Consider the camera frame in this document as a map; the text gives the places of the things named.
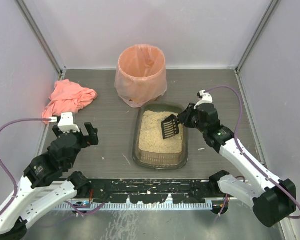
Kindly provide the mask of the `black slotted litter scoop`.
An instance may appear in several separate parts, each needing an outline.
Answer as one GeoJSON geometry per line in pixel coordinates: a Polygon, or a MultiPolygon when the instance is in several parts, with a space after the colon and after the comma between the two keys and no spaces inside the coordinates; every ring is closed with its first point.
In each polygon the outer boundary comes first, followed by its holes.
{"type": "Polygon", "coordinates": [[[180,133],[180,121],[172,114],[161,122],[162,137],[164,140],[172,138],[180,133]]]}

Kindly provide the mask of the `dark green litter box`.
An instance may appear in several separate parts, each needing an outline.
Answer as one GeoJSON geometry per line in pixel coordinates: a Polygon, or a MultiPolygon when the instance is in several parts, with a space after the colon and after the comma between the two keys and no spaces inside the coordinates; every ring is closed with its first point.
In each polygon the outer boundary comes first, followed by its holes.
{"type": "Polygon", "coordinates": [[[133,148],[133,161],[142,167],[176,170],[188,161],[189,131],[180,126],[179,134],[163,139],[162,121],[177,116],[185,109],[171,102],[148,102],[138,112],[133,148]]]}

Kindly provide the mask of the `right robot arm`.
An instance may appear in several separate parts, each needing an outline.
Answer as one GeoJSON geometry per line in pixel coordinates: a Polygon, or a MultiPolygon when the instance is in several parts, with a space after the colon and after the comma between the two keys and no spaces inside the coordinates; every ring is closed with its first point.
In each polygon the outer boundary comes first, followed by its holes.
{"type": "Polygon", "coordinates": [[[177,124],[201,132],[205,143],[248,180],[244,183],[221,170],[209,177],[212,190],[235,197],[249,206],[268,228],[291,217],[297,210],[295,184],[290,179],[280,179],[256,160],[231,129],[220,123],[218,111],[212,103],[190,103],[178,114],[177,124]]]}

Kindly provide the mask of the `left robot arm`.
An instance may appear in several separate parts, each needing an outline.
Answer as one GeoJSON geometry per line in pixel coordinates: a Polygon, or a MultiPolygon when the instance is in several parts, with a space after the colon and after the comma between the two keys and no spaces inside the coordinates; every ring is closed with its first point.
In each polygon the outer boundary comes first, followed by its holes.
{"type": "Polygon", "coordinates": [[[80,171],[75,171],[57,189],[35,200],[53,182],[73,168],[80,151],[99,143],[98,129],[90,122],[84,124],[88,134],[80,130],[62,132],[52,128],[56,140],[47,151],[35,157],[25,169],[16,191],[0,206],[0,240],[20,240],[41,217],[62,202],[85,197],[91,183],[80,171]]]}

